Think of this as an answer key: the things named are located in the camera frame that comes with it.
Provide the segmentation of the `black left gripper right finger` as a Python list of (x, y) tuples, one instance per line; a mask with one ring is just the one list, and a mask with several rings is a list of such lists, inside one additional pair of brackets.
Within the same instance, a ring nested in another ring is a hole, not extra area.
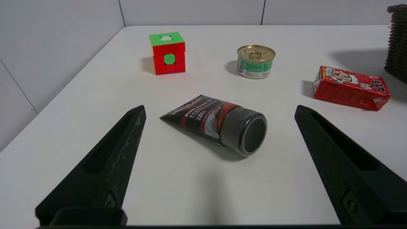
[(405, 225), (407, 183), (315, 110), (295, 121), (342, 225)]

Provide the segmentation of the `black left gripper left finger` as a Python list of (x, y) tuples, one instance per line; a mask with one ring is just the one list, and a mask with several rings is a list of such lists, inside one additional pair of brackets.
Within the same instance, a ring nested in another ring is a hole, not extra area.
[(38, 204), (40, 226), (125, 226), (122, 205), (145, 121), (143, 105), (126, 112)]

